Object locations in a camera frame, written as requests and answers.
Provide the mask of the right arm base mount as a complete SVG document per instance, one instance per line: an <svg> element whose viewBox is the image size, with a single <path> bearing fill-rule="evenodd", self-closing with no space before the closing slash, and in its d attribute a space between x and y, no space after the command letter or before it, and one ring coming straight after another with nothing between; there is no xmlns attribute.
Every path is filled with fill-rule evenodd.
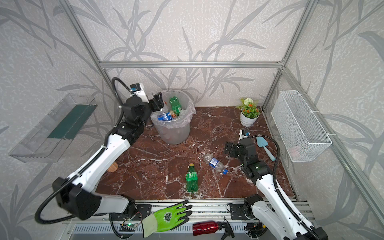
<svg viewBox="0 0 384 240"><path fill-rule="evenodd" d="M246 213L246 210L243 204L229 203L227 204L227 210L231 215L231 220L234 220L234 221L248 221L248 220L256 219L254 216L251 216L251 214Z"/></svg>

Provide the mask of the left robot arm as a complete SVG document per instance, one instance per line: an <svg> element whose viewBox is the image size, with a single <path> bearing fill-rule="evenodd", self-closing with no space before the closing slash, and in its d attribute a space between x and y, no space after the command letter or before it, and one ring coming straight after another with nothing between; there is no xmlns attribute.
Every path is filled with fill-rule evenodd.
<svg viewBox="0 0 384 240"><path fill-rule="evenodd" d="M151 100L147 99L144 91L133 93L121 105L119 122L107 133L99 150L67 178L57 178L53 182L54 192L38 207L35 221L42 225L49 225L72 218L87 220L100 214L131 213L135 206L135 201L131 198L97 194L93 190L117 158L142 135L151 114L163 107L161 92L154 95ZM52 199L56 199L58 206L71 215L55 220L44 220L41 216L42 211Z"/></svg>

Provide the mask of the clear bottle red label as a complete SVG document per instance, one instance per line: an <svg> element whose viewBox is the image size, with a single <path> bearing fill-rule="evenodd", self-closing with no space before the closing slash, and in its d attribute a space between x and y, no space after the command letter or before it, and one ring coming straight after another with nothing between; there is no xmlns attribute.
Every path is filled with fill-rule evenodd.
<svg viewBox="0 0 384 240"><path fill-rule="evenodd" d="M174 111L170 111L170 115L171 115L171 117L172 117L173 120L176 119L176 118L178 117L177 114L175 114Z"/></svg>

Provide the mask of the crushed blue label bottle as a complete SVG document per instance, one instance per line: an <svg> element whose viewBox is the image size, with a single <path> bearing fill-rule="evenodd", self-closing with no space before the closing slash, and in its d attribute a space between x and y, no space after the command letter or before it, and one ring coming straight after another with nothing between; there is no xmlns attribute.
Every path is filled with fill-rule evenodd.
<svg viewBox="0 0 384 240"><path fill-rule="evenodd" d="M206 154L204 156L204 161L217 173L226 175L228 170L222 162L216 159L212 154Z"/></svg>

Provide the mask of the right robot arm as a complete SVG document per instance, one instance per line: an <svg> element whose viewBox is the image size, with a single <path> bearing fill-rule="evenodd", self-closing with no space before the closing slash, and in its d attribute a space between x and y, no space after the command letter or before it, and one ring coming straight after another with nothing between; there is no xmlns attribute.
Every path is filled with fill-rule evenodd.
<svg viewBox="0 0 384 240"><path fill-rule="evenodd" d="M278 240L327 240L323 228L316 228L293 204L277 181L277 170L281 155L279 144L270 138L277 149L274 167L260 161L256 153L254 137L239 140L238 143L225 143L225 154L237 158L242 171L263 193L244 200L247 218L257 219Z"/></svg>

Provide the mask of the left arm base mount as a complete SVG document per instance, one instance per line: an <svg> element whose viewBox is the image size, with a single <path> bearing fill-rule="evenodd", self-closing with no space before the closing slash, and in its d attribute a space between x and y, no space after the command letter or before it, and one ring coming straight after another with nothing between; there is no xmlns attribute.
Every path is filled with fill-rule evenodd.
<svg viewBox="0 0 384 240"><path fill-rule="evenodd" d="M120 214L111 213L109 220L115 221L141 221L143 218L151 214L152 205L128 205L128 207Z"/></svg>

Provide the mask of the clear bottle blue label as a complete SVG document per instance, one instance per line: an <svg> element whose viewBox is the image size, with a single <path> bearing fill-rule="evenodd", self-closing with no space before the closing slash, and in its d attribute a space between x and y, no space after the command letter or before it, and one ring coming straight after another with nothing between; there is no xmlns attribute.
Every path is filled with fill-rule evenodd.
<svg viewBox="0 0 384 240"><path fill-rule="evenodd" d="M173 117L170 112L160 112L157 119L159 121L171 121L173 120Z"/></svg>

